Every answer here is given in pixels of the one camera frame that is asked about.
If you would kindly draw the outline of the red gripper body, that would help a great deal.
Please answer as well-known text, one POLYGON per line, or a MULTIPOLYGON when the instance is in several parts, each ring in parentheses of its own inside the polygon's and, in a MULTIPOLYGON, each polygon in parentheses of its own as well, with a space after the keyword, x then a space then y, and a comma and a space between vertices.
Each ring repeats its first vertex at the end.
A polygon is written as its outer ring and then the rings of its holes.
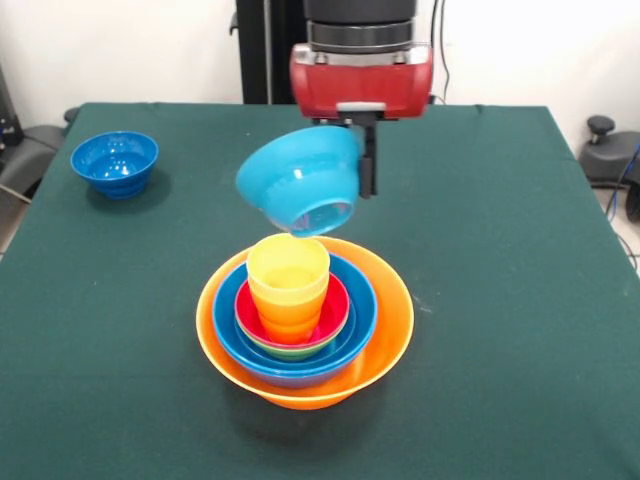
POLYGON ((334 120, 372 112, 384 120, 415 118, 428 104, 433 50, 427 44, 376 54, 337 54, 296 44, 289 64, 303 116, 334 120))

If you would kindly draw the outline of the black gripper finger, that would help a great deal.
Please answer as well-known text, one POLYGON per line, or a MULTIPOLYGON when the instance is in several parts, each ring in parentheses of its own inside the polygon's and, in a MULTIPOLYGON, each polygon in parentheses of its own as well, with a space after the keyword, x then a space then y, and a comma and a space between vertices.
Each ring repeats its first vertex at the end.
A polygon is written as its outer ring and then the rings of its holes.
POLYGON ((377 122, 363 120, 364 149, 359 160, 359 195, 369 199, 377 195, 377 122))

